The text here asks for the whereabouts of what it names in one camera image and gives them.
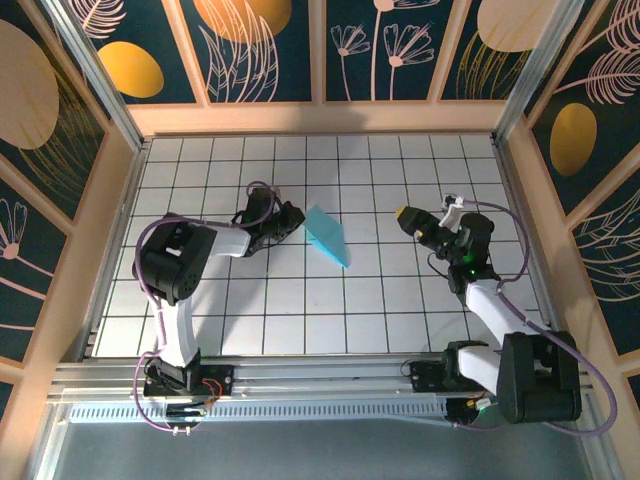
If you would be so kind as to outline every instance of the yellow circle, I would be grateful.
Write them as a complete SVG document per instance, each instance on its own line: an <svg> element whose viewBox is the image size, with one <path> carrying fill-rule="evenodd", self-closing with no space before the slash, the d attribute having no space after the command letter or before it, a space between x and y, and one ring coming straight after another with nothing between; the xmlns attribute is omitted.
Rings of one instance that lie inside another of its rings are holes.
<svg viewBox="0 0 640 480"><path fill-rule="evenodd" d="M0 20L0 138L39 148L58 122L58 84L47 56L31 37Z"/></svg>
<svg viewBox="0 0 640 480"><path fill-rule="evenodd" d="M565 177L574 175L589 160L598 135L598 122L589 107L570 103L551 129L551 164Z"/></svg>
<svg viewBox="0 0 640 480"><path fill-rule="evenodd" d="M556 3L556 0L482 0L478 10L480 39L499 52L531 50L551 19Z"/></svg>
<svg viewBox="0 0 640 480"><path fill-rule="evenodd" d="M109 43L98 51L98 56L122 93L149 98L164 87L164 75L158 62L133 43Z"/></svg>
<svg viewBox="0 0 640 480"><path fill-rule="evenodd" d="M274 37L291 18L291 0L194 0L193 3L211 30L232 42L248 43L252 22L247 8L255 15L258 28L260 17L264 18ZM256 34L252 36L253 41L260 38Z"/></svg>

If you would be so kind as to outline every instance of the yellow oval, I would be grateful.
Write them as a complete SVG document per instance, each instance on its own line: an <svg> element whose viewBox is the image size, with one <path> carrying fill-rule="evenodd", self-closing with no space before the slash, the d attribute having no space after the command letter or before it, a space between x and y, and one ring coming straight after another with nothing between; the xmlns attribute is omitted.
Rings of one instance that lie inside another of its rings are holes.
<svg viewBox="0 0 640 480"><path fill-rule="evenodd" d="M565 106L551 129L551 164L570 177L587 163L598 136L598 122L589 107L581 103Z"/></svg>
<svg viewBox="0 0 640 480"><path fill-rule="evenodd" d="M499 52L524 52L538 43L551 19L556 0L482 0L478 34Z"/></svg>
<svg viewBox="0 0 640 480"><path fill-rule="evenodd" d="M98 51L116 88L136 98L149 98L164 87L158 62L144 49L129 42L108 43Z"/></svg>
<svg viewBox="0 0 640 480"><path fill-rule="evenodd" d="M58 83L47 56L29 35L0 20L0 138L39 148L58 122Z"/></svg>
<svg viewBox="0 0 640 480"><path fill-rule="evenodd" d="M259 17L264 18L274 37L291 19L291 0L194 0L193 3L211 30L232 42L248 43L252 29L245 3L256 21L259 22ZM256 33L251 36L252 41L260 38Z"/></svg>

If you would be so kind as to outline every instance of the blue prism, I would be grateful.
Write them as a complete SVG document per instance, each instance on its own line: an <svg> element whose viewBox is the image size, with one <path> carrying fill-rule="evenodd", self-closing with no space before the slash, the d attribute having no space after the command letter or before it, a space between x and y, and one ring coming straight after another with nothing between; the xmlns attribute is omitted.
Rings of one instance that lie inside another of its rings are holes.
<svg viewBox="0 0 640 480"><path fill-rule="evenodd" d="M309 232L309 243L322 250L344 268L349 268L347 247L344 243L344 230L339 222L327 215L317 205L307 211L303 223Z"/></svg>

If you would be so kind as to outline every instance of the white grid floor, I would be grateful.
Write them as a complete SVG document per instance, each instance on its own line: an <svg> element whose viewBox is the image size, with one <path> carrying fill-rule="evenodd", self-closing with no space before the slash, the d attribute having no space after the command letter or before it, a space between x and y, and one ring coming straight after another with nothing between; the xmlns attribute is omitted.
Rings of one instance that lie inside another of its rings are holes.
<svg viewBox="0 0 640 480"><path fill-rule="evenodd" d="M152 143L94 356L133 357L156 342L131 275L144 226L167 211L228 221L244 208L244 187L253 180L278 186L283 201L303 210L319 205L339 220L351 266L305 244L303 228L248 259L212 258L193 297L203 355L441 351L469 338L497 347L394 213L409 204L441 216L447 192L507 206L488 135L171 138ZM485 214L496 224L494 267L515 274L523 255L513 221ZM446 272L444 262L432 260ZM510 293L540 316L528 276Z"/></svg>

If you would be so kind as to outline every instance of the flower illustration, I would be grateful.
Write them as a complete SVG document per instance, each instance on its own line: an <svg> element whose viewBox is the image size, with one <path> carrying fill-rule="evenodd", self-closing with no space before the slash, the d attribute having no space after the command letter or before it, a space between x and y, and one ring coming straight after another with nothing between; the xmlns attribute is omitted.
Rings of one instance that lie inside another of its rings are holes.
<svg viewBox="0 0 640 480"><path fill-rule="evenodd" d="M407 25L398 37L398 24L384 27L384 46L389 56L389 64L393 67L416 65L433 60L433 48L427 48L431 43L429 27Z"/></svg>
<svg viewBox="0 0 640 480"><path fill-rule="evenodd" d="M331 28L331 38L333 38L333 43L341 57L371 50L371 44L365 42L366 37L366 34L362 30L362 25L358 25L357 27L349 25L345 27L344 32L340 25Z"/></svg>
<svg viewBox="0 0 640 480"><path fill-rule="evenodd" d="M411 8L431 7L440 0L373 0L373 4L380 12L390 12L393 9L409 10Z"/></svg>
<svg viewBox="0 0 640 480"><path fill-rule="evenodd" d="M27 207L20 202L13 205L13 215L9 202L0 198L0 257L13 260L18 257L20 241L27 225Z"/></svg>

